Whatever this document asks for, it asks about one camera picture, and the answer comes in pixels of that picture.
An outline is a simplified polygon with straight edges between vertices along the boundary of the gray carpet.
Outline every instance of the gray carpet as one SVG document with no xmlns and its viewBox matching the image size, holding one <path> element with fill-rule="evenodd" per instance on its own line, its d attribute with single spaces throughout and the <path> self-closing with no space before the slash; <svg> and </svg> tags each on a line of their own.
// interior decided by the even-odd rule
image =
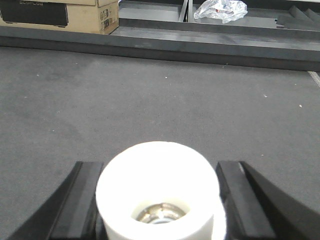
<svg viewBox="0 0 320 240">
<path fill-rule="evenodd" d="M 320 88 L 307 72 L 0 48 L 0 238 L 75 161 L 173 141 L 244 160 L 320 212 Z"/>
</svg>

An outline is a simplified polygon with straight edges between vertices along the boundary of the crumpled plastic bag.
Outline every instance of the crumpled plastic bag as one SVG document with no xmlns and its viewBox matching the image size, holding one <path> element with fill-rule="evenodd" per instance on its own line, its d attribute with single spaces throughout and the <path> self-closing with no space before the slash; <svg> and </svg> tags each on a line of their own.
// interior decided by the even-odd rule
<svg viewBox="0 0 320 240">
<path fill-rule="evenodd" d="M 240 0 L 206 0 L 195 11 L 194 18 L 222 19 L 226 24 L 243 18 L 247 13 L 247 5 Z"/>
</svg>

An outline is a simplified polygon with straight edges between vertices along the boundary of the black label on box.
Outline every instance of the black label on box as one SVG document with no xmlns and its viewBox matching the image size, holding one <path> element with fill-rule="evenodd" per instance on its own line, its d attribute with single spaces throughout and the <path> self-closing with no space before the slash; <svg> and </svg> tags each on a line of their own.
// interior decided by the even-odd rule
<svg viewBox="0 0 320 240">
<path fill-rule="evenodd" d="M 68 25 L 65 3 L 25 0 L 0 0 L 0 15 L 6 23 Z"/>
<path fill-rule="evenodd" d="M 101 21 L 103 21 L 103 20 L 106 19 L 107 17 L 109 17 L 109 10 L 108 10 L 108 9 L 103 10 L 103 11 L 100 13 L 100 19 L 101 19 Z"/>
<path fill-rule="evenodd" d="M 104 28 L 109 27 L 109 19 L 105 20 L 103 24 L 104 24 Z"/>
</svg>

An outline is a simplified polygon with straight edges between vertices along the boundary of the white cylinder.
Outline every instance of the white cylinder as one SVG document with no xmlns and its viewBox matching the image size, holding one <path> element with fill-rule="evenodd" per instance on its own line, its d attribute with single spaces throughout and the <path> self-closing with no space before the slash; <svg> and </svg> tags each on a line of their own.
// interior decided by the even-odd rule
<svg viewBox="0 0 320 240">
<path fill-rule="evenodd" d="M 174 142 L 146 142 L 117 155 L 103 170 L 96 203 L 109 240 L 223 240 L 226 216 L 209 162 Z M 172 204 L 186 214 L 150 224 L 136 220 L 145 208 Z"/>
</svg>

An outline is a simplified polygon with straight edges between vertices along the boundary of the cardboard box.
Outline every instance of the cardboard box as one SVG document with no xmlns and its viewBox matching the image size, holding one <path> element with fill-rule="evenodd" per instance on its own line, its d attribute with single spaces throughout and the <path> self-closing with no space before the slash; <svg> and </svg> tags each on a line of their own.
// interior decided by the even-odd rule
<svg viewBox="0 0 320 240">
<path fill-rule="evenodd" d="M 0 0 L 0 26 L 109 34 L 118 0 Z"/>
</svg>

